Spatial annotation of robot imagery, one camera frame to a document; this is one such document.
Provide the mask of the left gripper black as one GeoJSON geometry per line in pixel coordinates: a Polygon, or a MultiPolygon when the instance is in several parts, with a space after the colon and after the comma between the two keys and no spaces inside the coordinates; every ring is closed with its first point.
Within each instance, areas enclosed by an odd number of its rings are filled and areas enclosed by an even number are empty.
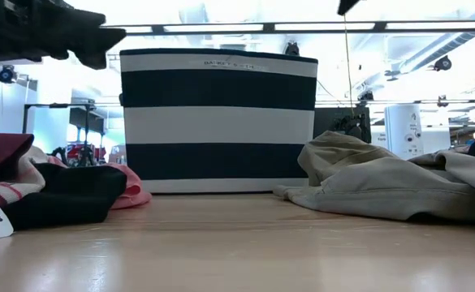
{"type": "Polygon", "coordinates": [[[65,0],[0,0],[0,62],[43,57],[63,60],[73,51],[94,70],[106,69],[106,54],[127,33],[122,28],[94,28],[79,36],[79,28],[99,27],[106,16],[75,9],[65,0]]]}

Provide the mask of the khaki tan garment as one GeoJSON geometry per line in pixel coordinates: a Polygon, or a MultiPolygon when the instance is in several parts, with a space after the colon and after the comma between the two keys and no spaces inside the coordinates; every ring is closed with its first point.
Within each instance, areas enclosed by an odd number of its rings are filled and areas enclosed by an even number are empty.
{"type": "Polygon", "coordinates": [[[316,187],[346,166],[384,157],[395,154],[354,136],[325,131],[304,145],[297,161],[307,174],[309,185],[316,187]]]}

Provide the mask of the black garment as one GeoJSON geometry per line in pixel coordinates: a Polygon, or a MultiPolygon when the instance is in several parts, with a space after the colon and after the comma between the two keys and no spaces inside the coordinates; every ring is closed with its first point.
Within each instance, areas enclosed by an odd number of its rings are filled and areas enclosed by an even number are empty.
{"type": "Polygon", "coordinates": [[[45,186],[2,208],[15,231],[103,222],[125,192],[127,175],[110,166],[36,164],[45,186]]]}

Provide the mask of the grey beige garment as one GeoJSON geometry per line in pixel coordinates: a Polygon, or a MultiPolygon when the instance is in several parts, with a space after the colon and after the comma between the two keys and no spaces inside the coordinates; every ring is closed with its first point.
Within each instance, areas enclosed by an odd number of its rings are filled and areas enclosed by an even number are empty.
{"type": "Polygon", "coordinates": [[[273,193],[325,213],[475,224],[475,157],[447,150],[409,161],[378,158],[345,166],[315,187],[273,193]]]}

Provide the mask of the black round ceiling fixture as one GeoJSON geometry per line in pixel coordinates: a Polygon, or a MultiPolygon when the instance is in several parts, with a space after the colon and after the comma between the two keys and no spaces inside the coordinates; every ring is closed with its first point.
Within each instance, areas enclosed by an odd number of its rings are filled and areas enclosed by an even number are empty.
{"type": "Polygon", "coordinates": [[[447,55],[438,59],[433,65],[435,71],[448,71],[451,69],[451,67],[452,63],[447,55]]]}

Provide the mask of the red black tool box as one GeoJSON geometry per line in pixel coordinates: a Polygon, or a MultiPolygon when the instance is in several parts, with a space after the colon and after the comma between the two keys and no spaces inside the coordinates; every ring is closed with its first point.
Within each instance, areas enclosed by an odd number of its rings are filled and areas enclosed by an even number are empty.
{"type": "Polygon", "coordinates": [[[106,161],[106,149],[88,143],[89,150],[84,151],[84,144],[73,143],[67,146],[67,165],[77,167],[81,165],[100,165],[106,161]]]}

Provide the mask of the white cylindrical appliance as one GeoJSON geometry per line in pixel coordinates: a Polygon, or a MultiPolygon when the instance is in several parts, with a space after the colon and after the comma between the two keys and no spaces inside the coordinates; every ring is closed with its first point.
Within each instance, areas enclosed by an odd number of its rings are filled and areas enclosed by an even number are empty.
{"type": "Polygon", "coordinates": [[[419,105],[387,106],[385,108],[385,131],[387,147],[396,156],[408,160],[423,154],[419,105]]]}

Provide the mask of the navy white striped fabric basket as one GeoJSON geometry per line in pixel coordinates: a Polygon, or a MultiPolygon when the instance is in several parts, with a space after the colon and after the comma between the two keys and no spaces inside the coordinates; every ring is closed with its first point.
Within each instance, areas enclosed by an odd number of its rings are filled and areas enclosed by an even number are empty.
{"type": "Polygon", "coordinates": [[[128,166],[156,194],[303,186],[318,62],[232,49],[120,54],[128,166]]]}

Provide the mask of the cream red striped garment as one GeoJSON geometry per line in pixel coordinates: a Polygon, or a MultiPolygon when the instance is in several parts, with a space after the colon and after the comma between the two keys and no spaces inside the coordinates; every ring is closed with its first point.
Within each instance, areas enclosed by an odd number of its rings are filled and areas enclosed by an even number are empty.
{"type": "Polygon", "coordinates": [[[51,162],[49,156],[37,146],[32,146],[18,163],[18,174],[10,180],[0,182],[0,206],[14,203],[26,195],[41,191],[45,179],[35,164],[51,162]]]}

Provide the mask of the pink garment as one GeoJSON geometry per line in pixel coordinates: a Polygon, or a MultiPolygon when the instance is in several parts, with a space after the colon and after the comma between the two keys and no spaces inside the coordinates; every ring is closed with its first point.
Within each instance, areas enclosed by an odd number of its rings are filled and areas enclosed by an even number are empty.
{"type": "Polygon", "coordinates": [[[152,196],[142,187],[138,175],[126,165],[70,168],[62,164],[37,166],[45,187],[43,195],[66,209],[109,211],[147,204],[152,196]]]}

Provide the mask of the black overhead frame bar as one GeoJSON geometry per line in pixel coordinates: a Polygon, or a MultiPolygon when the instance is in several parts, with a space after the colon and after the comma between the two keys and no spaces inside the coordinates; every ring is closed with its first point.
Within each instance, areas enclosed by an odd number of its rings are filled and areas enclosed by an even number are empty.
{"type": "Polygon", "coordinates": [[[475,20],[125,24],[129,36],[475,32],[475,20]]]}

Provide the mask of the black metal desk frame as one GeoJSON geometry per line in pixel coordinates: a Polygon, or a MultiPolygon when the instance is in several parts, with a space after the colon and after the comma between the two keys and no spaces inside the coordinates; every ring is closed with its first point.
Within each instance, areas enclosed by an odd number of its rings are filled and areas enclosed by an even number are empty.
{"type": "Polygon", "coordinates": [[[22,132],[34,135],[33,145],[44,153],[59,155],[67,165],[67,146],[84,144],[89,150],[89,133],[105,134],[105,118],[92,103],[26,104],[22,132]]]}

